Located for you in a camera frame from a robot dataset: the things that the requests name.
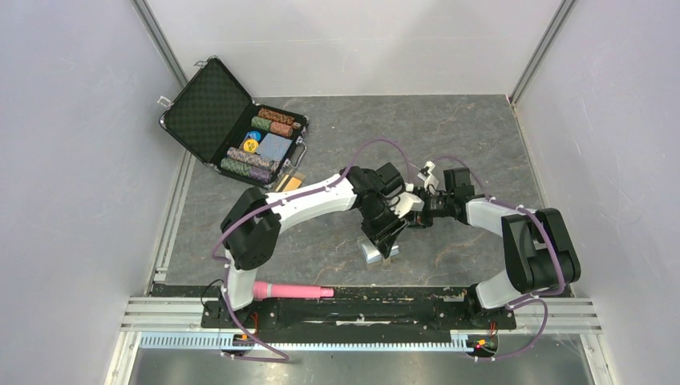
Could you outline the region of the beige card holder wallet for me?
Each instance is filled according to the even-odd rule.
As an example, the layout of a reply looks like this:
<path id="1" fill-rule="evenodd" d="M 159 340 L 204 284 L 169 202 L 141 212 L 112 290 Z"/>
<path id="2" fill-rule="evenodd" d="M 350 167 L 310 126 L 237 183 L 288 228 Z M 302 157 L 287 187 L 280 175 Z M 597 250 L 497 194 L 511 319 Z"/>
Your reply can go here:
<path id="1" fill-rule="evenodd" d="M 389 265 L 393 259 L 399 254 L 399 246 L 394 244 L 387 257 L 384 257 L 378 248 L 369 240 L 368 237 L 361 236 L 357 239 L 357 246 L 362 253 L 367 267 L 375 267 L 379 265 Z"/>

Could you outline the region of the gold credit card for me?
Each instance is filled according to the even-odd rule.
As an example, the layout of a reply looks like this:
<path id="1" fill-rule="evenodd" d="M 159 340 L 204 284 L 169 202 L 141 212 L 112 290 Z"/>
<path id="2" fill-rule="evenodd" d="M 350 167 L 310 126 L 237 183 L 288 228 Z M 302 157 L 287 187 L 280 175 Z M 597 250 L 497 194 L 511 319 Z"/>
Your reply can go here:
<path id="1" fill-rule="evenodd" d="M 302 174 L 286 174 L 283 176 L 278 183 L 277 187 L 274 189 L 276 193 L 283 193 L 288 191 L 293 191 L 301 187 L 304 179 L 306 177 Z"/>

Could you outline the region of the clear acrylic card tray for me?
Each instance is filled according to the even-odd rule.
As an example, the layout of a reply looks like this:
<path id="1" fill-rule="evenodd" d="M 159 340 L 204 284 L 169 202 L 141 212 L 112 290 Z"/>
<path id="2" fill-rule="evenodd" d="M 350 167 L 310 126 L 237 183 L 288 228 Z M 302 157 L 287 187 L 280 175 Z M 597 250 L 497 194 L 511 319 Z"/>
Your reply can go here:
<path id="1" fill-rule="evenodd" d="M 272 184 L 272 193 L 285 193 L 296 190 L 302 186 L 306 175 L 298 171 L 283 172 Z"/>

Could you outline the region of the pink cylindrical marker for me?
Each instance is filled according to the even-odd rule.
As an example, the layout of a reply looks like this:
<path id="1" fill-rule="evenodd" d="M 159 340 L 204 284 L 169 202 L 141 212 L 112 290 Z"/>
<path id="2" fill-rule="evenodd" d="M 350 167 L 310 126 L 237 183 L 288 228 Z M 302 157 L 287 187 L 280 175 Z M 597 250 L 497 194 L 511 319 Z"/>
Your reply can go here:
<path id="1" fill-rule="evenodd" d="M 267 298 L 321 299 L 332 298 L 333 296 L 334 289 L 323 286 L 275 284 L 270 282 L 255 282 L 253 285 L 253 298 L 257 300 Z"/>

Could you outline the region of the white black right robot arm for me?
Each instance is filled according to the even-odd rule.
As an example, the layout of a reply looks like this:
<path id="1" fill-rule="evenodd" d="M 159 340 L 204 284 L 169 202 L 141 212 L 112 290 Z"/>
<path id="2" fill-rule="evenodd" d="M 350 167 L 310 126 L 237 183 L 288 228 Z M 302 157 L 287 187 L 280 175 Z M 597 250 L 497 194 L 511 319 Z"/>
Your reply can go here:
<path id="1" fill-rule="evenodd" d="M 436 218 L 450 217 L 502 239 L 504 269 L 465 294 L 463 317 L 469 325 L 486 326 L 496 310 L 561 294 L 580 279 L 581 264 L 559 210 L 527 209 L 479 194 L 467 168 L 445 171 L 442 190 L 430 172 L 421 171 L 419 178 L 422 185 L 407 187 L 420 200 L 407 214 L 411 227 L 431 227 Z"/>

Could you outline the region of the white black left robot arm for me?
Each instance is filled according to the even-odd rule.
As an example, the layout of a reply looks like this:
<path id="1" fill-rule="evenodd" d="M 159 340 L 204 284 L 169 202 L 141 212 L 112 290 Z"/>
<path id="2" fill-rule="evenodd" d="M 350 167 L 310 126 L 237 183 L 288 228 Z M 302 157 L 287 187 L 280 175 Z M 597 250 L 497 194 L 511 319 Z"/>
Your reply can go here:
<path id="1" fill-rule="evenodd" d="M 221 316 L 236 327 L 251 319 L 257 270 L 273 256 L 279 236 L 295 225 L 356 209 L 368 241 L 382 258 L 388 258 L 397 236 L 408 225 L 407 215 L 423 205 L 391 163 L 377 170 L 344 168 L 292 192 L 245 190 L 221 222 L 217 245 L 225 249 L 227 259 Z"/>

